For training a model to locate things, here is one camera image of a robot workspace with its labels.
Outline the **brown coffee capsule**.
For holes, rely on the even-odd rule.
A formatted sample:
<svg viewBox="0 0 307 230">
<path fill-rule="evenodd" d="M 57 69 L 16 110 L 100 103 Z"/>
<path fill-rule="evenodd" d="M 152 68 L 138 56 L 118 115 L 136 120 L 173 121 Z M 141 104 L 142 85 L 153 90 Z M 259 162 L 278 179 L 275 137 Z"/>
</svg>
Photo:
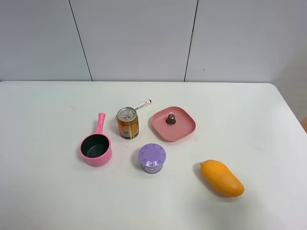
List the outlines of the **brown coffee capsule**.
<svg viewBox="0 0 307 230">
<path fill-rule="evenodd" d="M 176 117 L 174 114 L 169 114 L 166 119 L 168 125 L 174 125 L 176 123 Z"/>
</svg>

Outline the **purple lidded jar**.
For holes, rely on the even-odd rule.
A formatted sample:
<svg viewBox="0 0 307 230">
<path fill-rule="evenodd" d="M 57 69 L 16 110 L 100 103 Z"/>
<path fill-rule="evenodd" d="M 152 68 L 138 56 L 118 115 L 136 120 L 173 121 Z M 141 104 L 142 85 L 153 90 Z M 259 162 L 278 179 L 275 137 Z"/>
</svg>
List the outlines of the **purple lidded jar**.
<svg viewBox="0 0 307 230">
<path fill-rule="evenodd" d="M 156 174 L 163 168 L 166 161 L 166 151 L 158 144 L 149 143 L 141 147 L 138 153 L 138 159 L 144 172 Z"/>
</svg>

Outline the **orange drink can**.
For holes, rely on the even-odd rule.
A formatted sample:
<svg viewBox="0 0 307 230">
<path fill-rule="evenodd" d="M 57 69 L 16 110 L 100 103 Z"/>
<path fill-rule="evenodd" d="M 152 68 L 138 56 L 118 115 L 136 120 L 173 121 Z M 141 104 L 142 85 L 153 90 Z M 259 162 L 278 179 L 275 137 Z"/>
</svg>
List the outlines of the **orange drink can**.
<svg viewBox="0 0 307 230">
<path fill-rule="evenodd" d="M 120 135 L 125 139 L 134 139 L 139 134 L 139 120 L 134 108 L 123 107 L 117 113 Z"/>
</svg>

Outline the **pink square plate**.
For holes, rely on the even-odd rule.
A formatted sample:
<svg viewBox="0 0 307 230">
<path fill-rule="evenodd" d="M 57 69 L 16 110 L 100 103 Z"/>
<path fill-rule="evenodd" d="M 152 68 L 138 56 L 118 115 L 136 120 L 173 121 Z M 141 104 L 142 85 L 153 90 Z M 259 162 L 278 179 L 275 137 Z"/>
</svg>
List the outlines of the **pink square plate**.
<svg viewBox="0 0 307 230">
<path fill-rule="evenodd" d="M 169 114 L 174 114 L 176 117 L 174 125 L 166 123 Z M 151 125 L 164 140 L 169 142 L 178 141 L 196 129 L 194 119 L 184 109 L 177 106 L 171 106 L 155 113 L 151 118 Z"/>
</svg>

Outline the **yellow mango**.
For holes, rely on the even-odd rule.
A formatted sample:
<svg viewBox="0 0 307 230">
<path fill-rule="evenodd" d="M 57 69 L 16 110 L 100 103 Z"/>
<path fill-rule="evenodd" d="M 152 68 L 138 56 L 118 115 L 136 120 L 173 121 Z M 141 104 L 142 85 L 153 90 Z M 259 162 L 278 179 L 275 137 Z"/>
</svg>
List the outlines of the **yellow mango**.
<svg viewBox="0 0 307 230">
<path fill-rule="evenodd" d="M 239 197 L 245 188 L 237 177 L 220 161 L 207 160 L 200 164 L 201 173 L 209 185 L 226 197 Z"/>
</svg>

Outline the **pink toy saucepan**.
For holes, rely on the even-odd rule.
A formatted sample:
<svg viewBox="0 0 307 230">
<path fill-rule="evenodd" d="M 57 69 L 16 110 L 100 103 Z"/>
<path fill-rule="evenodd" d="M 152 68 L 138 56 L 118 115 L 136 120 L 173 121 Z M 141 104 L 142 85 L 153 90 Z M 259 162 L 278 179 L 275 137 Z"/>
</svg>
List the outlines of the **pink toy saucepan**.
<svg viewBox="0 0 307 230">
<path fill-rule="evenodd" d="M 103 134 L 106 114 L 99 113 L 96 131 L 87 136 L 80 144 L 80 153 L 87 164 L 100 167 L 107 164 L 112 157 L 111 141 Z"/>
</svg>

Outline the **white red-capped marker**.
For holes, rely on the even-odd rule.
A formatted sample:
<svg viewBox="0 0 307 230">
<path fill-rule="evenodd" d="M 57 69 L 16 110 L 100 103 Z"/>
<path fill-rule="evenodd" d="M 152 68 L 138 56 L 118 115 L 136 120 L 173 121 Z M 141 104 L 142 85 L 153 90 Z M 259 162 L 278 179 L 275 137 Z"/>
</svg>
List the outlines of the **white red-capped marker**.
<svg viewBox="0 0 307 230">
<path fill-rule="evenodd" d="M 151 103 L 152 103 L 152 100 L 151 100 L 151 99 L 146 100 L 146 101 L 142 102 L 140 105 L 135 106 L 135 107 L 134 107 L 134 110 L 136 110 L 136 111 L 137 111 L 137 110 L 140 110 L 140 109 L 142 109 L 142 108 L 144 108 L 144 107 L 150 105 Z"/>
</svg>

